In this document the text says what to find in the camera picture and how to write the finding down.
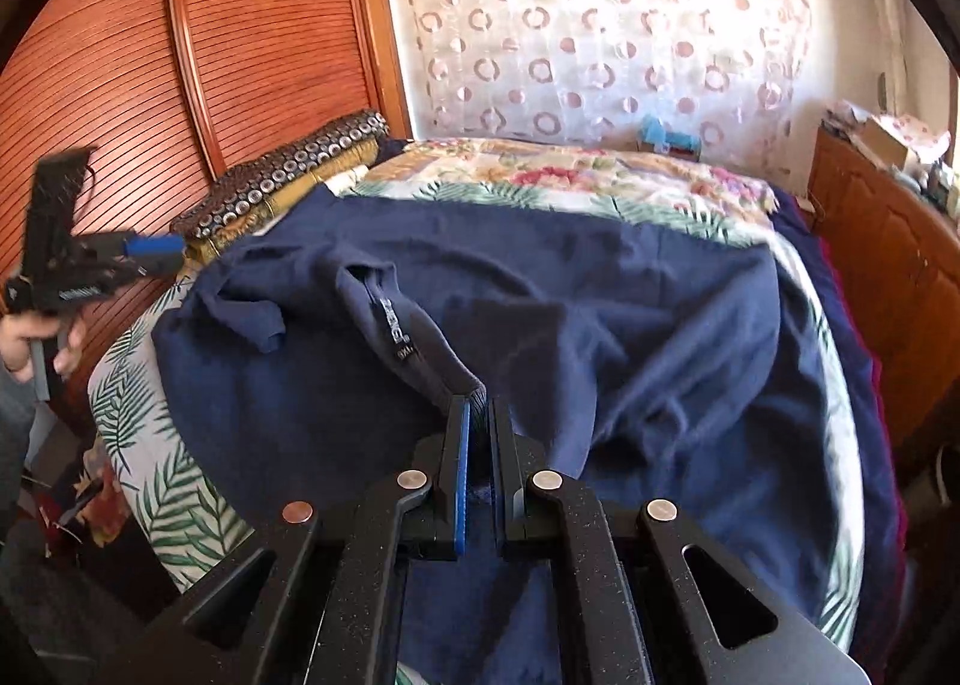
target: wooden cabinet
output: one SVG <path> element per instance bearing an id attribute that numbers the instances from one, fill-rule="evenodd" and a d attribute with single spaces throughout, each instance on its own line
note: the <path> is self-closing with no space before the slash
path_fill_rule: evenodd
<path id="1" fill-rule="evenodd" d="M 896 448 L 960 376 L 960 239 L 933 207 L 820 131 L 810 178 L 851 315 L 882 363 Z"/>

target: sheer curtain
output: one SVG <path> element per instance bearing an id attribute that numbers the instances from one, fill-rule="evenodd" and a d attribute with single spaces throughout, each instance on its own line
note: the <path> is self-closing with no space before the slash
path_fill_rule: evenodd
<path id="1" fill-rule="evenodd" d="M 882 110 L 900 116 L 909 110 L 910 95 L 907 83 L 904 34 L 906 31 L 906 0 L 874 0 L 877 19 L 880 20 L 880 44 L 883 49 L 885 81 L 880 100 Z"/>
<path id="2" fill-rule="evenodd" d="M 395 0 L 421 136 L 631 146 L 645 114 L 779 175 L 808 0 Z"/>

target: shirt sleeve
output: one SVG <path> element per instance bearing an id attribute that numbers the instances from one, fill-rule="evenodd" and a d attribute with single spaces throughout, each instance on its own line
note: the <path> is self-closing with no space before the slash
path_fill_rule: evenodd
<path id="1" fill-rule="evenodd" d="M 37 415 L 32 382 L 21 384 L 0 363 L 0 539 L 16 517 L 20 475 Z"/>

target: clothing label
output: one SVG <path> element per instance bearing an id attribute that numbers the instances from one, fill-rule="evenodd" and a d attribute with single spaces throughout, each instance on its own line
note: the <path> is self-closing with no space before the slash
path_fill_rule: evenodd
<path id="1" fill-rule="evenodd" d="M 387 318 L 387 328 L 390 330 L 390 337 L 394 340 L 394 351 L 397 359 L 405 360 L 411 354 L 414 354 L 416 347 L 410 340 L 410 336 L 403 332 L 403 328 L 400 327 L 400 320 L 397 319 L 394 305 L 387 298 L 380 298 L 380 306 Z"/>

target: pillow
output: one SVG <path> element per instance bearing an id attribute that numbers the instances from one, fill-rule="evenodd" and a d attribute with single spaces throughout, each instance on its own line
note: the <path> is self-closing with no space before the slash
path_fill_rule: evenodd
<path id="1" fill-rule="evenodd" d="M 214 181 L 210 193 L 198 205 L 177 216 L 170 231 L 184 236 L 187 243 L 203 241 L 219 229 L 245 216 L 273 192 L 307 173 L 323 168 L 324 178 L 376 160 L 377 140 L 388 137 L 386 119 L 375 110 L 342 116 L 296 143 L 280 146 L 267 154 L 227 170 Z M 340 158 L 363 141 L 359 156 Z"/>

